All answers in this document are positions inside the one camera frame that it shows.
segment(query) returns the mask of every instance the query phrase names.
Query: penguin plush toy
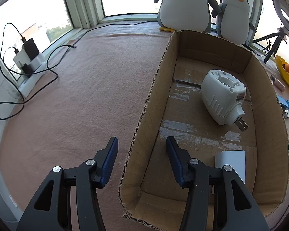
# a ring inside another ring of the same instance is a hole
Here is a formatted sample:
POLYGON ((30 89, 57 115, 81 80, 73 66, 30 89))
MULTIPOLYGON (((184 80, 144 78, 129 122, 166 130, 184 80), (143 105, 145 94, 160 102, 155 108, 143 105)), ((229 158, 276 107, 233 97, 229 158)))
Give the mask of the penguin plush toy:
POLYGON ((211 31, 209 4, 217 12, 221 8, 216 0, 162 0, 157 15, 159 30, 211 31))
POLYGON ((213 9, 212 17, 216 18, 216 31, 235 44, 243 44, 247 40, 249 29, 256 32, 249 20, 249 4, 247 0, 220 0, 221 12, 213 9))

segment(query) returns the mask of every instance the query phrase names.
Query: metal rivet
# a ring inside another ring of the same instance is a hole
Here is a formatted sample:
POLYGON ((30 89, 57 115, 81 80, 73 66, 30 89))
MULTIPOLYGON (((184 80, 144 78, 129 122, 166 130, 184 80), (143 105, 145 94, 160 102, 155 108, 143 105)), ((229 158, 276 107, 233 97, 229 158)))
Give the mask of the metal rivet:
POLYGON ((230 171, 232 170, 232 166, 230 166, 230 165, 225 165, 225 166, 224 166, 224 169, 225 169, 226 171, 230 172, 230 171))
POLYGON ((86 164, 87 164, 87 165, 93 165, 94 163, 95 163, 95 161, 92 160, 92 159, 86 161, 86 164))
POLYGON ((55 166, 52 170, 54 172, 59 172, 61 170, 61 167, 60 166, 55 166))
POLYGON ((193 165, 197 165, 199 161, 197 159, 190 159, 190 163, 193 165))

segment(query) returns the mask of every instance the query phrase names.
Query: cardboard box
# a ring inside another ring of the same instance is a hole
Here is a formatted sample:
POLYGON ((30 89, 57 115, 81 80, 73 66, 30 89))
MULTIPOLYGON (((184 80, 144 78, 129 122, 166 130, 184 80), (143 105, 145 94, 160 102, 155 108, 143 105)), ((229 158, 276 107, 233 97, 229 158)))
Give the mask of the cardboard box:
MULTIPOLYGON (((265 69, 251 52, 209 34, 174 32, 153 78, 124 166, 119 197, 125 217, 179 230, 188 189, 173 176, 166 138, 208 166, 224 150, 245 150, 246 186, 269 215, 283 201, 289 175, 288 137, 282 109, 265 69), (205 75, 226 71, 247 87, 243 105, 249 128, 218 125, 200 94, 205 75)), ((214 198, 207 228, 212 229, 214 198)))

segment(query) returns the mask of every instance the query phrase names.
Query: penguin foot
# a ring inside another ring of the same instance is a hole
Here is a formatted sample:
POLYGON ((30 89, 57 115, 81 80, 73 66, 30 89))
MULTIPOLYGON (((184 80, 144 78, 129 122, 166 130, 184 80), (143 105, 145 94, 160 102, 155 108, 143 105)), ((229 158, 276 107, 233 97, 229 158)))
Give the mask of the penguin foot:
POLYGON ((166 28, 166 27, 159 27, 158 28, 159 31, 165 31, 165 32, 175 32, 174 29, 171 29, 171 28, 166 28))

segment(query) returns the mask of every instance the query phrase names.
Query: yellow bowl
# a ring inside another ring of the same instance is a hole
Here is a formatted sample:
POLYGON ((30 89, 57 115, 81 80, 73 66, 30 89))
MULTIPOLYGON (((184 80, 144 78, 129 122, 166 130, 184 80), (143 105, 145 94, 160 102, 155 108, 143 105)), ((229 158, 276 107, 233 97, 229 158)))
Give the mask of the yellow bowl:
POLYGON ((275 63, 279 73, 281 74, 281 77, 289 85, 289 73, 283 68, 283 64, 287 64, 287 62, 280 56, 276 55, 275 63))

